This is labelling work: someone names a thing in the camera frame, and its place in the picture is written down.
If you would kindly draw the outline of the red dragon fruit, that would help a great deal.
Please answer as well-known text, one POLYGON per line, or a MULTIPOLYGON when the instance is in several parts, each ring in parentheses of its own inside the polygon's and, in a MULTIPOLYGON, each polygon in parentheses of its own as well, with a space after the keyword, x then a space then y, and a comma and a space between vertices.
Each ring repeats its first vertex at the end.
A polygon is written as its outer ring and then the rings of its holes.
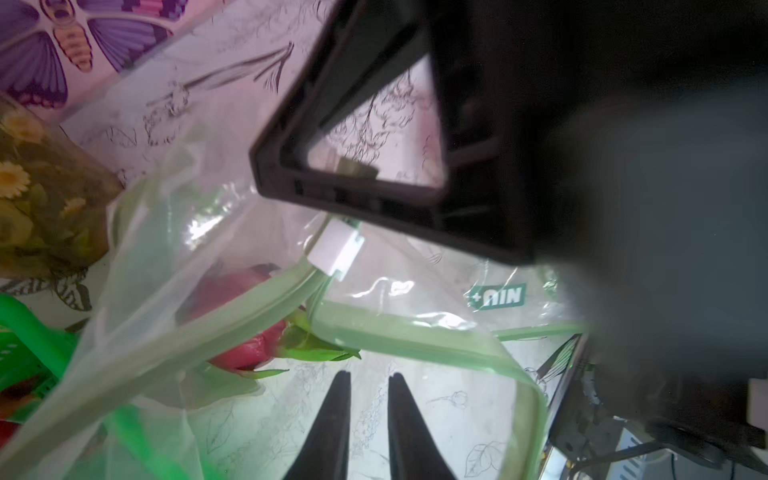
POLYGON ((212 366, 249 380, 286 373, 276 359, 328 363, 360 360, 359 350, 321 339, 313 331, 301 277, 278 276, 279 267, 257 264, 211 268, 176 314, 177 323, 210 353, 212 366))

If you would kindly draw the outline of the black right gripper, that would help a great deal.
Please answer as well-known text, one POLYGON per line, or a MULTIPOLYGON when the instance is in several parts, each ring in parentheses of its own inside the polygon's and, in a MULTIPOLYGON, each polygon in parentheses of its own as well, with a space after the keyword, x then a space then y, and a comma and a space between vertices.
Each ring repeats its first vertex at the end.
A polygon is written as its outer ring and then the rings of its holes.
POLYGON ((767 5, 557 1, 550 245, 609 370, 767 425, 767 5))

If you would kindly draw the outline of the clear zip-top bag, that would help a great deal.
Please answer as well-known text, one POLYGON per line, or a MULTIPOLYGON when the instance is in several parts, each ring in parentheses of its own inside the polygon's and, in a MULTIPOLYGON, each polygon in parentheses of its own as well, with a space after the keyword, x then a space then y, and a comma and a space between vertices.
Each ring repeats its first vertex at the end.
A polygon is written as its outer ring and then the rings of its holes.
POLYGON ((401 371, 466 478, 533 479, 548 404, 405 236, 261 197, 245 149, 197 123, 114 208, 109 275, 60 382, 1 453, 5 479, 265 479, 350 378, 350 461, 401 371))

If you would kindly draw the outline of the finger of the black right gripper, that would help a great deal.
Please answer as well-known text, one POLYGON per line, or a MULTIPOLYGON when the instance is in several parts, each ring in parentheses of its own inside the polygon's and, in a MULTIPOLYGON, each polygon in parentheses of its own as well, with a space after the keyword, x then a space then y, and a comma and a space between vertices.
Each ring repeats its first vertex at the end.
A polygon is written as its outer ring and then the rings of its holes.
POLYGON ((596 1, 340 1, 250 149, 265 197, 513 263, 574 262, 599 242, 578 150, 596 1), (311 148, 426 60, 437 187, 311 168, 311 148))

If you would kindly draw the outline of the green plastic basket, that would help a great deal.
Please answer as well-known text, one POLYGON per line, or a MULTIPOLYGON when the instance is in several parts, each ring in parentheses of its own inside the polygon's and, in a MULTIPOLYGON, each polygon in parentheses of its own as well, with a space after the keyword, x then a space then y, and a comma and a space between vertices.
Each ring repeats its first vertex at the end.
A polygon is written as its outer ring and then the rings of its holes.
MULTIPOLYGON (((22 302, 1 296, 1 443, 20 426, 63 377, 78 336, 43 324, 22 302)), ((132 457, 157 479, 185 479, 178 462, 156 452, 135 408, 121 407, 104 421, 132 457)))

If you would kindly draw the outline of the potted green leafy plant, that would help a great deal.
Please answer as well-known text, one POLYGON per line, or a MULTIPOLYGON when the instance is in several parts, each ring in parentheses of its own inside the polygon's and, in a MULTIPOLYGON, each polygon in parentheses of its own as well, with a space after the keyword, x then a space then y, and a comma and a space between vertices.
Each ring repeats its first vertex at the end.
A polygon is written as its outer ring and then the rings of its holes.
POLYGON ((108 251, 117 176, 8 97, 1 99, 1 275, 58 278, 108 251))

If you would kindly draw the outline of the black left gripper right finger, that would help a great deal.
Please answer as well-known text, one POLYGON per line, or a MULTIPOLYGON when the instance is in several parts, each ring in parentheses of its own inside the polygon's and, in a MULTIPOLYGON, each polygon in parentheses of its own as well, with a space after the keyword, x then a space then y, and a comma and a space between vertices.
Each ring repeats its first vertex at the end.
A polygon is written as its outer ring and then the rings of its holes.
POLYGON ((392 480, 456 479, 400 373, 388 381, 387 426, 392 480))

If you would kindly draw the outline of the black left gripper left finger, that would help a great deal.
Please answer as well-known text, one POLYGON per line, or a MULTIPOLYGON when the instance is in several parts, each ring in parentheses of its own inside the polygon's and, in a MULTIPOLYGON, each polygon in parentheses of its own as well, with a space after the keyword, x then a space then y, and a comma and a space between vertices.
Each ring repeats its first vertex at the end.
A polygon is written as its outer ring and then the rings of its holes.
POLYGON ((283 477, 345 480, 351 425, 351 375, 338 372, 293 464, 283 477))

